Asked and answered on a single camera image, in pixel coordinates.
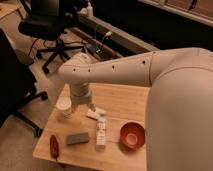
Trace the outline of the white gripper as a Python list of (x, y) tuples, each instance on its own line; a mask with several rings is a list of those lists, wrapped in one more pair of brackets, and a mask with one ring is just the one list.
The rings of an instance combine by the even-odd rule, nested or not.
[(90, 110), (96, 111), (95, 105), (92, 103), (92, 91), (88, 83), (70, 84), (69, 88), (73, 109), (79, 105), (87, 105)]

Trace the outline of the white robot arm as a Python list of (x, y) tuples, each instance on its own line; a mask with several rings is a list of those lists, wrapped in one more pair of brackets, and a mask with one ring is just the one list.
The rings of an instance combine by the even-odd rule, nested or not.
[(91, 83), (148, 87), (147, 171), (213, 171), (213, 51), (178, 48), (96, 63), (78, 53), (58, 73), (77, 104), (91, 100)]

